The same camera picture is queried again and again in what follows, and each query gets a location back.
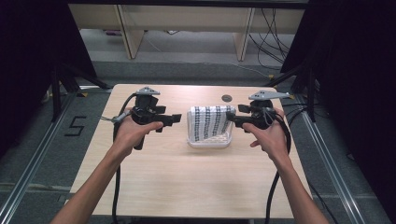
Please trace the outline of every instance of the floor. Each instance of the floor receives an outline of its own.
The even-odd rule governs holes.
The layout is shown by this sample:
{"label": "floor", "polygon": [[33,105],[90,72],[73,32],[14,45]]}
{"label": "floor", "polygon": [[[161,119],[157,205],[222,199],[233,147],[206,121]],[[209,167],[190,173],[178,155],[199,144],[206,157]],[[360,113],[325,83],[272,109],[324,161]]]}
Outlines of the floor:
{"label": "floor", "polygon": [[[121,79],[121,74],[128,76],[129,70],[120,69],[125,64],[145,64],[150,69],[154,70],[161,68],[158,64],[169,63],[175,64],[175,73],[177,73],[178,66],[195,66],[195,65],[213,65],[216,67],[230,67],[233,70],[241,69],[246,73],[246,80],[250,79],[250,74],[260,77],[263,82],[269,80],[270,75],[278,76],[278,69],[281,66],[279,62],[283,59],[280,51],[271,47],[266,47],[270,50],[277,59],[274,59],[264,53],[258,51],[254,44],[254,39],[259,45],[262,39],[258,34],[252,34],[252,39],[249,39],[247,45],[247,55],[244,61],[238,62],[236,60],[235,49],[233,47],[232,34],[224,33],[208,33],[208,32],[176,32],[170,35],[166,31],[147,31],[144,35],[143,41],[136,55],[136,58],[130,60],[127,58],[125,47],[120,36],[106,35],[102,30],[81,30],[81,36],[86,44],[87,50],[92,61],[95,64],[95,69],[98,71],[98,76],[104,81],[117,82]],[[285,46],[290,46],[293,35],[279,35],[279,39]],[[268,37],[268,43],[278,48],[277,42]],[[114,74],[111,66],[117,66],[119,71]],[[227,78],[233,78],[230,72],[229,77],[224,77],[224,83],[227,84]],[[279,84],[279,91],[288,91],[291,80],[284,84]],[[81,85],[91,85],[90,83],[81,80]],[[93,104],[104,106],[108,95],[93,94]],[[317,96],[317,103],[320,103],[320,98]],[[304,95],[298,95],[295,100],[282,101],[285,112],[290,113],[288,118],[291,118],[295,112],[301,108],[296,103],[303,103]],[[73,103],[73,115],[77,113],[89,114],[90,117],[98,117],[101,111],[90,111],[84,106],[82,99],[77,98]],[[0,199],[4,202],[8,198],[8,194],[12,191],[13,186],[20,180],[20,176],[26,172],[25,168],[29,165],[29,161],[35,155],[35,147],[39,145],[42,136],[46,134],[46,130],[51,128],[48,120],[50,117],[51,104],[43,104],[43,107],[37,111],[36,119],[32,122],[31,127],[35,127],[36,138],[29,138],[23,140],[18,147],[25,148],[24,151],[12,150],[2,160],[0,166]],[[325,213],[331,223],[335,223],[332,219],[329,210],[332,211],[338,223],[390,223],[381,205],[372,193],[369,185],[366,183],[364,176],[361,174],[359,167],[354,161],[347,156],[347,148],[345,147],[341,136],[338,135],[337,130],[332,125],[331,117],[327,114],[326,109],[322,106],[316,106],[317,122],[312,123],[309,117],[303,113],[296,117],[293,124],[290,125],[291,132],[296,142],[296,146],[301,156],[304,166],[305,174],[310,182],[313,183],[318,194],[311,188],[314,200],[318,203],[320,209]],[[66,117],[65,124],[68,124],[73,118]],[[26,130],[26,134],[30,134],[32,130]],[[94,132],[94,125],[87,128],[87,132]],[[79,143],[89,144],[89,137],[87,134],[78,139]],[[11,223],[21,223],[22,221],[33,220],[31,223],[45,223],[50,217],[62,207],[65,198],[59,197],[68,192],[70,183],[73,182],[73,175],[66,175],[60,171],[56,171],[53,163],[58,160],[59,167],[67,167],[61,158],[57,158],[57,154],[49,151],[41,163],[36,167],[37,175],[33,178],[32,183],[41,183],[43,185],[30,185],[26,191],[25,196],[20,201],[19,208],[14,211],[15,216],[11,219]],[[70,148],[70,153],[73,154],[74,159],[78,162],[82,160],[84,151],[78,151],[75,148]],[[77,171],[78,167],[70,167],[71,174]],[[51,182],[52,191],[48,192],[43,188],[47,182],[47,176],[58,176],[59,181],[57,185]],[[341,183],[338,182],[337,175],[341,176]],[[42,199],[42,207],[36,206],[37,194]],[[92,223],[103,223],[100,217],[94,217]],[[254,220],[254,223],[262,223],[261,219]],[[292,220],[274,220],[273,223],[292,223]]]}

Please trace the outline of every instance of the white container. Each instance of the white container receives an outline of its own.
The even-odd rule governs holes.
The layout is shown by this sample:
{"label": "white container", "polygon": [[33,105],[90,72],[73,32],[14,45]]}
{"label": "white container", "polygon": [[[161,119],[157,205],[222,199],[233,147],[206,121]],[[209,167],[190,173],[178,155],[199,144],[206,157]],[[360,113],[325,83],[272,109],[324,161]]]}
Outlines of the white container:
{"label": "white container", "polygon": [[233,123],[226,119],[226,111],[235,113],[235,108],[230,105],[192,106],[187,112],[189,145],[198,148],[230,145]]}

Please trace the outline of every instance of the small round object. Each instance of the small round object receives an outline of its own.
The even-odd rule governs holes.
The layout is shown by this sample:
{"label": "small round object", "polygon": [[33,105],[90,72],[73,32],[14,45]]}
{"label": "small round object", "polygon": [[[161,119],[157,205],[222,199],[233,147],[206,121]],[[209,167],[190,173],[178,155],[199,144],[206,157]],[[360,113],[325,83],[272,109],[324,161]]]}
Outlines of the small round object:
{"label": "small round object", "polygon": [[229,102],[231,102],[233,100],[233,97],[231,95],[224,94],[223,96],[221,96],[221,100],[223,100],[224,102],[229,103]]}

